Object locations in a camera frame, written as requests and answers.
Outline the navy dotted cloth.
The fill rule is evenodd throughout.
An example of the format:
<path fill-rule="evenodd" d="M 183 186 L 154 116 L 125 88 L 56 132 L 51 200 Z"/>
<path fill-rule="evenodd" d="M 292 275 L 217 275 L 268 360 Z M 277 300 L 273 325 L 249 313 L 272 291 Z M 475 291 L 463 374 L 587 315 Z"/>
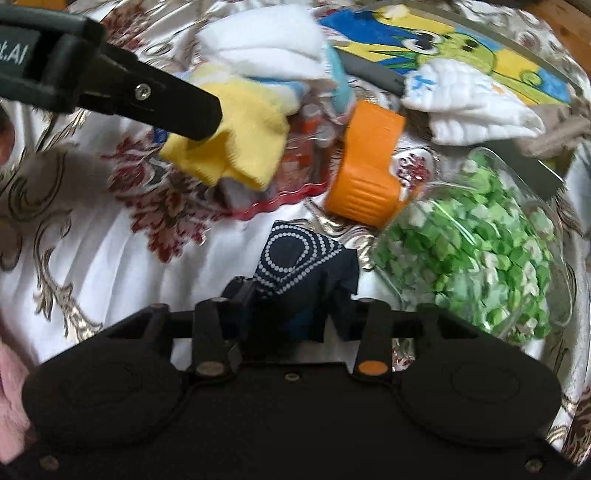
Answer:
<path fill-rule="evenodd" d="M 263 360 L 287 359 L 298 344 L 322 343 L 332 306 L 358 292 L 354 249 L 307 228 L 276 221 L 253 274 L 243 341 Z"/>

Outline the yellow sock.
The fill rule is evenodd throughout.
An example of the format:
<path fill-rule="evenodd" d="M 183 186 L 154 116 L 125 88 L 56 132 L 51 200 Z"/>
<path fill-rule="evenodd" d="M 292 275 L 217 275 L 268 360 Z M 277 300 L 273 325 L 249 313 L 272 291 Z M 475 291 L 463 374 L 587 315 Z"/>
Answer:
<path fill-rule="evenodd" d="M 160 156 L 209 187 L 230 178 L 265 191 L 290 131 L 280 96 L 262 83 L 237 77 L 205 83 L 204 90 L 221 102 L 221 124 L 214 135 L 193 141 L 171 134 Z"/>

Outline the glass jar of green stars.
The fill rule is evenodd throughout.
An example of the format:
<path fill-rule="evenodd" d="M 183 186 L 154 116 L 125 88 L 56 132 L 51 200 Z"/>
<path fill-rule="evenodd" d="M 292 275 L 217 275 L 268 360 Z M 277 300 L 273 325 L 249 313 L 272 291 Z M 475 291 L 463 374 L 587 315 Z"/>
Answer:
<path fill-rule="evenodd" d="M 420 188 L 384 227 L 372 260 L 406 309 L 435 304 L 513 345 L 542 340 L 572 316 L 556 215 L 487 148 Z"/>

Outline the clear box of small bottles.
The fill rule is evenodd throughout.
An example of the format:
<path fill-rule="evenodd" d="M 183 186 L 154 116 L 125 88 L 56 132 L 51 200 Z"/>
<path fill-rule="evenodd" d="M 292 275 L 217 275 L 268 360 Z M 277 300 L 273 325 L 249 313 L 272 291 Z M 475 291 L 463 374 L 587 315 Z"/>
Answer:
<path fill-rule="evenodd" d="M 290 118 L 286 149 L 266 190 L 252 190 L 238 181 L 223 179 L 215 187 L 214 198 L 224 214 L 248 221 L 257 214 L 321 195 L 329 187 L 338 137 L 338 129 L 321 106 L 305 104 Z"/>

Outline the pink blanket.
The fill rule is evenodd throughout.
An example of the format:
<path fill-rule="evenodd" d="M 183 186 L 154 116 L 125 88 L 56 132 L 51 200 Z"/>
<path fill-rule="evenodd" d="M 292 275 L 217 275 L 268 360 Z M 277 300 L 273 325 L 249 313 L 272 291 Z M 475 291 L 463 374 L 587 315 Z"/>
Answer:
<path fill-rule="evenodd" d="M 0 351 L 0 457 L 8 464 L 37 440 L 22 403 L 22 389 L 29 373 L 19 356 L 4 342 Z"/>

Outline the white cloth with blue mark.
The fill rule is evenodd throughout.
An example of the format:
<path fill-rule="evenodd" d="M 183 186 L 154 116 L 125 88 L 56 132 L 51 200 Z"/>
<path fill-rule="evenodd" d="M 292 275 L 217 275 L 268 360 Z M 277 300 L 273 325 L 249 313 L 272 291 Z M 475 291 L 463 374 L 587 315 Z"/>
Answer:
<path fill-rule="evenodd" d="M 530 139 L 546 132 L 542 118 L 513 92 L 453 59 L 431 60 L 408 73 L 402 104 L 428 115 L 431 140 L 438 145 Z"/>

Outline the cartoon painted tray box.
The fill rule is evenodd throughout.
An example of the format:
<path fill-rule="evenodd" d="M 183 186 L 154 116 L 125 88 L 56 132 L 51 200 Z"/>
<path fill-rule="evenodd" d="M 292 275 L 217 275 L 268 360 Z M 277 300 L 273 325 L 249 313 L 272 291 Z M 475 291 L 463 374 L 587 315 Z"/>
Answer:
<path fill-rule="evenodd" d="M 521 10 L 458 1 L 452 7 L 414 1 L 398 19 L 385 7 L 342 9 L 322 18 L 346 63 L 374 62 L 373 82 L 384 79 L 380 67 L 406 75 L 434 59 L 454 59 L 489 75 L 528 106 L 568 105 L 579 93 L 577 82 L 536 53 L 556 40 L 547 26 Z"/>

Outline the beige drawstring pouch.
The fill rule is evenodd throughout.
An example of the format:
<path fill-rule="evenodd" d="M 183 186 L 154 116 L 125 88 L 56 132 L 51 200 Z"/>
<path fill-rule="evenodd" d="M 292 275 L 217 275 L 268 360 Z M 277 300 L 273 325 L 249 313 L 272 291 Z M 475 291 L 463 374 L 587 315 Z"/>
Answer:
<path fill-rule="evenodd" d="M 525 157 L 550 160 L 572 152 L 590 136 L 590 110 L 586 107 L 537 105 L 533 111 L 542 119 L 545 132 L 535 138 L 514 141 Z"/>

